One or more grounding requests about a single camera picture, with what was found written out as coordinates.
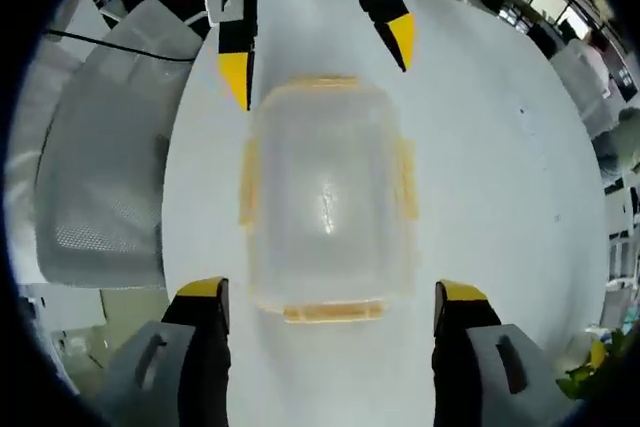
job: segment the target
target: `plastic container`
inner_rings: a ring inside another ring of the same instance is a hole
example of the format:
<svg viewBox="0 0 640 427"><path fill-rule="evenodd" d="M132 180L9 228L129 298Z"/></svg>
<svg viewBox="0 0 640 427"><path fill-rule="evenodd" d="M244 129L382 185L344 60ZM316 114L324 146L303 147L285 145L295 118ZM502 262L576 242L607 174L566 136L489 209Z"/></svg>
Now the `plastic container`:
<svg viewBox="0 0 640 427"><path fill-rule="evenodd" d="M241 219L260 307L290 321L361 320L408 290L417 209L404 146L387 96L355 79L271 92L254 112Z"/></svg>

